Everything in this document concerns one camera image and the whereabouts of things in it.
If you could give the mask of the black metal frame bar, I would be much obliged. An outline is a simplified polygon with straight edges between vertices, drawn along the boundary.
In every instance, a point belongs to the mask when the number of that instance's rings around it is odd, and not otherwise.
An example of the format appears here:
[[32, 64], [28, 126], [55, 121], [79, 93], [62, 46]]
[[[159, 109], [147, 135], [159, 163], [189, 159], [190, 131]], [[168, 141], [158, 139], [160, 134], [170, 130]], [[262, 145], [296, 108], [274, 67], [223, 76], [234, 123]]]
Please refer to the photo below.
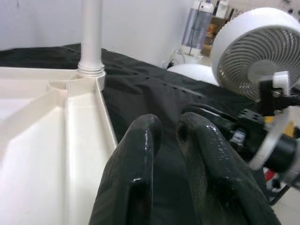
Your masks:
[[273, 199], [270, 201], [270, 205], [275, 205], [283, 196], [284, 194], [290, 189], [288, 185], [285, 185], [279, 192], [275, 193], [272, 192], [274, 195]]

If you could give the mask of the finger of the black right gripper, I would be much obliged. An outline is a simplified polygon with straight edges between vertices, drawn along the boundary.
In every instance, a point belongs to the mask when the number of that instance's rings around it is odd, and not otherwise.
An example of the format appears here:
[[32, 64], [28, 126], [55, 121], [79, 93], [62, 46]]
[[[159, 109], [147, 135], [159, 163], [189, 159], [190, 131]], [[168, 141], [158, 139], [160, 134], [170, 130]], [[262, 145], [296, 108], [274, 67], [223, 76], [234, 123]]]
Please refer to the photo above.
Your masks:
[[233, 136], [237, 129], [237, 119], [212, 106], [205, 104], [191, 104], [182, 107], [181, 113], [192, 112], [201, 115], [217, 126], [223, 136]]

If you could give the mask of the white blue standing appliance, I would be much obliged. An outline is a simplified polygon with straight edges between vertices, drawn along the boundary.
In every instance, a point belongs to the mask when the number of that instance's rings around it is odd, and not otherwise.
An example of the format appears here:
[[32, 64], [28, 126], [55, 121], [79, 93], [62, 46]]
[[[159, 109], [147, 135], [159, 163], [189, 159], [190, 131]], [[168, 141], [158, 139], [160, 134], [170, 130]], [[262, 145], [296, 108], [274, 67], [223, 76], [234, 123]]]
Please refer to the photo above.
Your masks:
[[214, 7], [211, 0], [195, 0], [189, 10], [181, 51], [185, 55], [199, 57], [203, 48]]

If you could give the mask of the white plastic table top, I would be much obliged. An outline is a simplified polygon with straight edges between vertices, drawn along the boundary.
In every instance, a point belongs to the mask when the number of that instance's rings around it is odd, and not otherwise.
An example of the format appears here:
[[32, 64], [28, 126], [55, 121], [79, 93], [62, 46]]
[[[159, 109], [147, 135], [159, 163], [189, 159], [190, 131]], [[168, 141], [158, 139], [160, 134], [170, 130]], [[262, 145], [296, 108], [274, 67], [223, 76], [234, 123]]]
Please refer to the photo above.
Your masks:
[[117, 142], [105, 75], [0, 67], [0, 225], [88, 225]]

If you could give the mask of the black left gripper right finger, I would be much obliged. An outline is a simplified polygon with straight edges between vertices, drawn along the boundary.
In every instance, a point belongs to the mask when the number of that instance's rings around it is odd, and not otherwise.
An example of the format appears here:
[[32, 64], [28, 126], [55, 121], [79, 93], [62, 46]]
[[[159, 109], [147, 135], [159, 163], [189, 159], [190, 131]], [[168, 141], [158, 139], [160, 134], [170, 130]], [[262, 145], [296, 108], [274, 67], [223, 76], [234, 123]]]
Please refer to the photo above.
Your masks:
[[281, 225], [250, 168], [210, 120], [184, 113], [177, 141], [198, 225]]

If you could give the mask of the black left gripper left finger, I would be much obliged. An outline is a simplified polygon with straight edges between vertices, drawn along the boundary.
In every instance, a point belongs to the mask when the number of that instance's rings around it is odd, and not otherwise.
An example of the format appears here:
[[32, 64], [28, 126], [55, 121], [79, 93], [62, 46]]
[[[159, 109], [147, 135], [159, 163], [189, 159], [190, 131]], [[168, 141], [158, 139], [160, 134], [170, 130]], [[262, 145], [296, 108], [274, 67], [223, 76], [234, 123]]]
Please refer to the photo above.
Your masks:
[[105, 165], [89, 225], [150, 225], [154, 158], [162, 136], [156, 115], [130, 124]]

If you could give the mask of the black table cloth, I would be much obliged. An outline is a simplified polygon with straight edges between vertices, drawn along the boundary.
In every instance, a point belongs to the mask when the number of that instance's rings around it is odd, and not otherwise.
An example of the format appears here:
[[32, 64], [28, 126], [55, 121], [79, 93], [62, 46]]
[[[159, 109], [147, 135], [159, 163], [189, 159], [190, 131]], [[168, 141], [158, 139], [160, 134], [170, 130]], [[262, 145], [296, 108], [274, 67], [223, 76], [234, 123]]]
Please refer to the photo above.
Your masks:
[[[80, 56], [77, 45], [13, 49], [0, 51], [0, 67], [76, 70]], [[240, 110], [253, 109], [254, 103], [220, 87], [124, 55], [103, 51], [103, 57], [107, 69], [102, 94], [116, 147], [140, 116], [156, 115], [162, 124], [162, 141], [154, 158], [150, 225], [198, 225], [186, 163], [177, 141], [181, 109], [205, 104], [236, 118]], [[268, 200], [263, 172], [251, 172]]]

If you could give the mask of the white plastic table leg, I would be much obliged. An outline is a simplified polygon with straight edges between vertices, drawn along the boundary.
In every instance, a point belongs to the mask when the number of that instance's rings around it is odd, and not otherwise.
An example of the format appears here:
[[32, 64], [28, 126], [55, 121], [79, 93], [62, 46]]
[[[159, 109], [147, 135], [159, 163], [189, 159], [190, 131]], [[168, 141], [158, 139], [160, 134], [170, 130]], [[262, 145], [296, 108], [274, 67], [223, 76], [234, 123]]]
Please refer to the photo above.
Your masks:
[[82, 0], [80, 76], [95, 78], [100, 90], [105, 86], [105, 66], [102, 63], [102, 9], [103, 0]]

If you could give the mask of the white electric fan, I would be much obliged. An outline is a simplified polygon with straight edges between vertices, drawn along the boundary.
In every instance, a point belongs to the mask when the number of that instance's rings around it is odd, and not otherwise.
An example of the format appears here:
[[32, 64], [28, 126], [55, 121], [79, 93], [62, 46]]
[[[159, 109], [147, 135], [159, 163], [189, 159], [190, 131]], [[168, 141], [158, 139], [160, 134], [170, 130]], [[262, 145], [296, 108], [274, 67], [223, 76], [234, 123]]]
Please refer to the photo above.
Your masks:
[[276, 72], [288, 72], [291, 88], [300, 82], [300, 22], [275, 8], [247, 11], [219, 31], [210, 58], [218, 84], [251, 100]]

